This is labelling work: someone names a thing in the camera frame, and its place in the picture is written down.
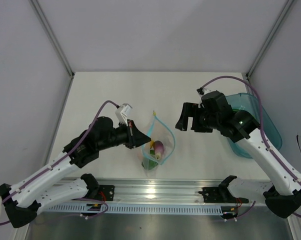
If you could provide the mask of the yellow bell pepper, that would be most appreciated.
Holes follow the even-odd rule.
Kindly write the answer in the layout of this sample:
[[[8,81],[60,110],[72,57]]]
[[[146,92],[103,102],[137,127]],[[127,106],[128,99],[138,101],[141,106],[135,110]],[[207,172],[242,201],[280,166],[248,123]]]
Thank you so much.
[[[151,142],[150,142],[150,149],[151,149],[151,150],[155,150],[155,149],[156,149],[156,147],[155,147],[155,142],[154,142],[154,141],[151,141]]]

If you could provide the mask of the clear zip top bag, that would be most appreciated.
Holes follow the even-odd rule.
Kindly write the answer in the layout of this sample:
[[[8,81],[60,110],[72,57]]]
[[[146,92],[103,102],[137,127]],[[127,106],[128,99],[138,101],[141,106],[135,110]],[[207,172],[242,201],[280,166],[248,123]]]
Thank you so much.
[[[176,138],[155,111],[144,130],[150,142],[141,147],[141,166],[146,176],[150,177],[171,157],[176,147]]]

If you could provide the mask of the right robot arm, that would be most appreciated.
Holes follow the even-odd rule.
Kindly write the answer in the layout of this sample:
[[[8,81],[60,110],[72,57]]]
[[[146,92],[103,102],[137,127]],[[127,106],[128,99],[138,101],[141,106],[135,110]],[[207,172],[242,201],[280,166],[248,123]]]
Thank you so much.
[[[301,173],[287,161],[266,137],[262,124],[246,110],[235,110],[219,91],[203,91],[200,103],[185,102],[176,129],[185,132],[192,118],[191,130],[214,130],[243,148],[266,173],[269,182],[243,180],[230,175],[218,186],[219,197],[265,203],[276,216],[286,219],[301,206]]]

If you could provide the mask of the purple eggplant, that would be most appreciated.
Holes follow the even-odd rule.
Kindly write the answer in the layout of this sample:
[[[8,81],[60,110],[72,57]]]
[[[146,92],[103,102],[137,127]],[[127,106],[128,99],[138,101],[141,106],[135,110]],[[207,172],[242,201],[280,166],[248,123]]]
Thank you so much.
[[[155,141],[155,150],[154,150],[154,156],[155,156],[155,159],[156,160],[160,160],[164,154],[164,144],[159,141],[159,140],[156,140]]]

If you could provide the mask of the green bell pepper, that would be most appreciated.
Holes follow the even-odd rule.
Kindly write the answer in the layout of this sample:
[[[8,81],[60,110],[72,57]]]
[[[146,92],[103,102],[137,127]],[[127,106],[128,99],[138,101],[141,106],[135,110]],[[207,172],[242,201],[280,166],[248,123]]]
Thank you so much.
[[[144,158],[141,162],[141,165],[146,171],[150,171],[156,168],[158,166],[158,163],[148,158]]]

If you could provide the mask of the green chili pepper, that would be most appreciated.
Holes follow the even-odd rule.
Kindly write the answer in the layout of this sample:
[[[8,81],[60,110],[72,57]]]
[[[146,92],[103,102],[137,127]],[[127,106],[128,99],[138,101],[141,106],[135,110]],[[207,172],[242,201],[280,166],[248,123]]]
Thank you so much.
[[[245,111],[246,110],[246,108],[245,107],[243,107],[243,106],[232,106],[232,109],[233,109],[233,111],[235,111],[235,112],[238,112],[238,111]]]

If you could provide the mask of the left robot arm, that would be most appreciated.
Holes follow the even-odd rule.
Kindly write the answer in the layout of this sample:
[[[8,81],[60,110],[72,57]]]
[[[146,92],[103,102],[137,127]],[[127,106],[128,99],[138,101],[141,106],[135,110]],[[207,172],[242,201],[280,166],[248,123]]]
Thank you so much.
[[[0,197],[9,223],[16,229],[21,228],[55,205],[75,199],[98,199],[100,185],[90,173],[64,185],[55,184],[96,160],[103,150],[120,145],[135,149],[150,141],[131,119],[114,127],[111,118],[98,117],[51,163],[19,183],[0,185]]]

